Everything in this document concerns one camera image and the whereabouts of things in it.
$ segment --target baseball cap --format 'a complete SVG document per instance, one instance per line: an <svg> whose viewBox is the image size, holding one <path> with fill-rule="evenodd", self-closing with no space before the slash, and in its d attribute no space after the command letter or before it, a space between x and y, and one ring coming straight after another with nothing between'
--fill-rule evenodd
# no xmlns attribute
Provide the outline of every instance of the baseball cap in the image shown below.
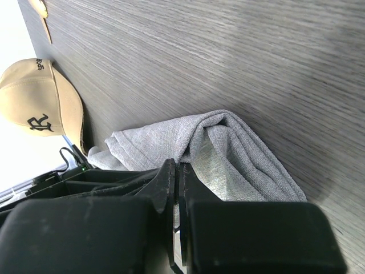
<svg viewBox="0 0 365 274"><path fill-rule="evenodd" d="M49 60L21 60L3 73L0 114L31 135L66 135L85 154L80 96Z"/></svg>

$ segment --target cable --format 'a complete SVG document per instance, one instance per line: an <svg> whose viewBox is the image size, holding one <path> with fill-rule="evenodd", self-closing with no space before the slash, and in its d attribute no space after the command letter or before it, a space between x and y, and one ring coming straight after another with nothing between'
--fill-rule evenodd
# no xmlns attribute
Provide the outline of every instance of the cable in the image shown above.
<svg viewBox="0 0 365 274"><path fill-rule="evenodd" d="M66 163L67 167L65 169L63 169L63 170L55 170L55 172L65 172L70 167L70 163L68 162L67 158L63 155L62 150L66 150L68 153L70 153L74 157L74 159L75 159L75 161L77 162L78 165L81 165L82 164L81 161L79 160L79 158L69 148L62 147L59 150L59 153L60 153L62 159L64 160L64 162Z"/></svg>

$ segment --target gray wood panel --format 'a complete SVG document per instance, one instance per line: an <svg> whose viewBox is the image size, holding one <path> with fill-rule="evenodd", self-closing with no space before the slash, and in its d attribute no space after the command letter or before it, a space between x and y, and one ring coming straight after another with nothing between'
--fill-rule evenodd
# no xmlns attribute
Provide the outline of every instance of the gray wood panel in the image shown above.
<svg viewBox="0 0 365 274"><path fill-rule="evenodd" d="M232 110L324 209L350 273L365 273L364 1L47 0L52 46L19 3L37 56L79 91L90 142Z"/></svg>

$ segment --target gray towel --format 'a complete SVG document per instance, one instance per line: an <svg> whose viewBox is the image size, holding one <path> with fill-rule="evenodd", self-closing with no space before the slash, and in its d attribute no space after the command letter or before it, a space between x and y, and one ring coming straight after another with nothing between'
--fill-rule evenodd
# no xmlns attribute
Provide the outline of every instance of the gray towel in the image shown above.
<svg viewBox="0 0 365 274"><path fill-rule="evenodd" d="M305 194L262 140L226 110L114 132L109 151L90 150L91 164L108 170L159 168L165 159L191 163L222 200L306 201Z"/></svg>

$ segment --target embroidered logo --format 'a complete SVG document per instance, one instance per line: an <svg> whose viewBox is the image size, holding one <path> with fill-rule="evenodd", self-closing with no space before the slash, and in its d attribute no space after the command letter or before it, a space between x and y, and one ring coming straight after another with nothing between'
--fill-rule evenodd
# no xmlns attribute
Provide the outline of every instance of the embroidered logo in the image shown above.
<svg viewBox="0 0 365 274"><path fill-rule="evenodd" d="M37 67L38 67L38 70L44 70L44 65L42 65L42 59L37 59L36 60L36 65L37 65Z"/></svg>
<svg viewBox="0 0 365 274"><path fill-rule="evenodd" d="M53 132L53 130L51 129L52 124L50 124L49 122L47 122L47 124L43 125L42 122L47 120L48 116L46 114L43 113L43 117L40 118L39 120L37 120L35 117L30 118L28 120L28 124L31 130L38 130L38 131L43 131L43 130L49 130L51 132Z"/></svg>

